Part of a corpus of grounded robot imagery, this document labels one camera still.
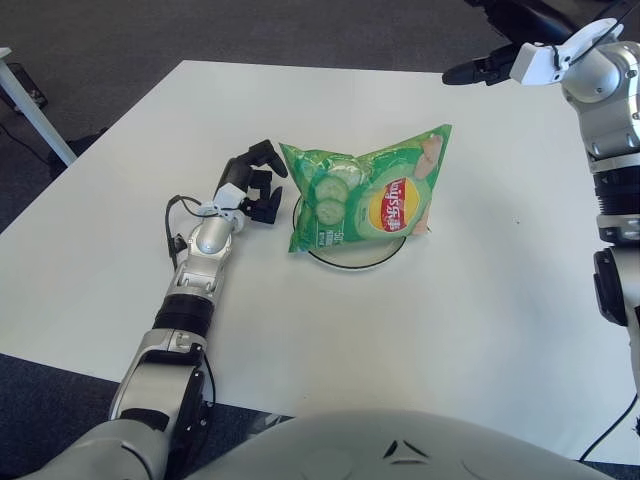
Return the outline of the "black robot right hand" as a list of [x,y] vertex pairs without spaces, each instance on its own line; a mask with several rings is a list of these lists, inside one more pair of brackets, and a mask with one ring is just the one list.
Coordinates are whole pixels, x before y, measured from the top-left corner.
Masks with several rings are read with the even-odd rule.
[[493,50],[487,57],[448,69],[442,74],[445,85],[492,86],[506,81],[524,43],[560,45],[578,31],[567,15],[543,1],[479,0],[466,4],[482,8],[488,23],[509,44]]

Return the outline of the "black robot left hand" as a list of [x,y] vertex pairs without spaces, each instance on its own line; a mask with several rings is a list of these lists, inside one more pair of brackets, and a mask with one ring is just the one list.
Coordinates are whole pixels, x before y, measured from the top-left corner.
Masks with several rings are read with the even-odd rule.
[[271,189],[273,174],[288,176],[272,143],[264,140],[251,146],[227,162],[213,198],[214,209],[227,218],[241,212],[253,221],[274,224],[283,188]]

